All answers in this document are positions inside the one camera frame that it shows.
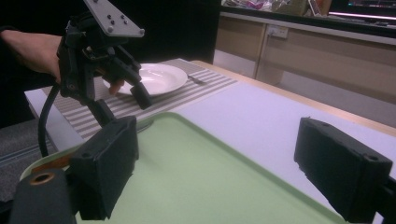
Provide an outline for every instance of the white table surface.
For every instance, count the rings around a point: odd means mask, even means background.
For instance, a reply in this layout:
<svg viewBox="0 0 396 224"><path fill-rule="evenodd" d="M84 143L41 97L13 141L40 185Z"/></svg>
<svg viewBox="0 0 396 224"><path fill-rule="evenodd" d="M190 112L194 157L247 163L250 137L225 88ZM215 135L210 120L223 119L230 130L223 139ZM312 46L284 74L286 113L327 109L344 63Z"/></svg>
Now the white table surface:
<svg viewBox="0 0 396 224"><path fill-rule="evenodd" d="M42 90L26 92L36 112L40 111L40 106L44 104L45 94L42 93ZM327 200L306 179L293 160L300 118L310 117L328 122L396 161L394 135L340 118L332 112L299 103L243 81L172 111L192 121L331 210L333 209ZM73 128L67 124L67 120L62 119L56 108L51 110L48 131L51 140L63 144L63 148L75 146L82 141L73 133ZM394 167L391 176L396 177ZM377 216L375 223L380 223L380 220Z"/></svg>

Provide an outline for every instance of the metal bracket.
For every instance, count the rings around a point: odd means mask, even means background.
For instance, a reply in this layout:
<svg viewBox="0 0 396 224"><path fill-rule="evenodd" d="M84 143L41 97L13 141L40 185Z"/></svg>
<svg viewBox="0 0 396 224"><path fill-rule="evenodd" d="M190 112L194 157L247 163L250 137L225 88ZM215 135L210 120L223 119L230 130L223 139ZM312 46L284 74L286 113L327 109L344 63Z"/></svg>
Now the metal bracket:
<svg viewBox="0 0 396 224"><path fill-rule="evenodd" d="M84 0L88 9L109 36L142 37L145 30L134 24L107 0Z"/></svg>

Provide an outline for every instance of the black cable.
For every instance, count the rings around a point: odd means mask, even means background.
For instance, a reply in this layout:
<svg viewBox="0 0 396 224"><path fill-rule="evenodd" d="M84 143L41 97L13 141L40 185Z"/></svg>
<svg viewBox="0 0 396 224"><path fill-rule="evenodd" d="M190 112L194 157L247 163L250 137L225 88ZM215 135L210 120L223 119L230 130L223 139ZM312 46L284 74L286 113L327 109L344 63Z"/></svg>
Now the black cable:
<svg viewBox="0 0 396 224"><path fill-rule="evenodd" d="M40 147L42 157L47 157L49 155L46 143L46 124L50 113L50 108L55 101L56 95L58 95L59 89L60 88L58 84L53 85L53 87L50 89L49 96L47 97L46 103L44 103L43 109L41 110L40 119L38 120L38 145Z"/></svg>

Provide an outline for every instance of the white plate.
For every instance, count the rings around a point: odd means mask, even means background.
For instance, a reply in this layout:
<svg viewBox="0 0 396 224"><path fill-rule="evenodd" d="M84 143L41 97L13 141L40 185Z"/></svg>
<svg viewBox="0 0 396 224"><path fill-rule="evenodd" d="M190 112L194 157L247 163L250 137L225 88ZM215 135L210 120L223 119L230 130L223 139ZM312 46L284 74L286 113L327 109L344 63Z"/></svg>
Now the white plate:
<svg viewBox="0 0 396 224"><path fill-rule="evenodd" d="M175 91L182 87L187 81L187 74L180 68L158 63L142 63L139 75L142 83L151 96L161 95L170 91ZM130 94L132 86L125 82L119 90L120 93Z"/></svg>

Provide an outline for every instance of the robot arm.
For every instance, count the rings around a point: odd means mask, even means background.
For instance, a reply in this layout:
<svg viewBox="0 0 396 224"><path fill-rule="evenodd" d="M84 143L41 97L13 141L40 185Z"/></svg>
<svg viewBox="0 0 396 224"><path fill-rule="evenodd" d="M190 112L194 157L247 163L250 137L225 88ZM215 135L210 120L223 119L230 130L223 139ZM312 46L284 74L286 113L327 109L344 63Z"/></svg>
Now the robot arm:
<svg viewBox="0 0 396 224"><path fill-rule="evenodd" d="M72 17L58 48L61 95L87 105L101 126L114 119L103 100L95 101L93 78L112 83L124 79L142 109L151 106L149 93L140 82L140 64L121 44L129 37L141 37L138 28L107 0L84 0L89 12Z"/></svg>

